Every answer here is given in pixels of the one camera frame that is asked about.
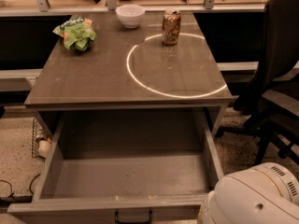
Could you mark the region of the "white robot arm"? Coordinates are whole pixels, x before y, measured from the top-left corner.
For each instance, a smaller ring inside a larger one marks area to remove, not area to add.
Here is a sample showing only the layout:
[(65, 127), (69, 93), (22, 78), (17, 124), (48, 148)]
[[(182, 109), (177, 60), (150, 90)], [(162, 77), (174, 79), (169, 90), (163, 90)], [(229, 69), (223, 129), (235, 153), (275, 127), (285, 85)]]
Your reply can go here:
[(299, 182), (273, 162), (228, 174), (205, 197), (197, 224), (299, 224)]

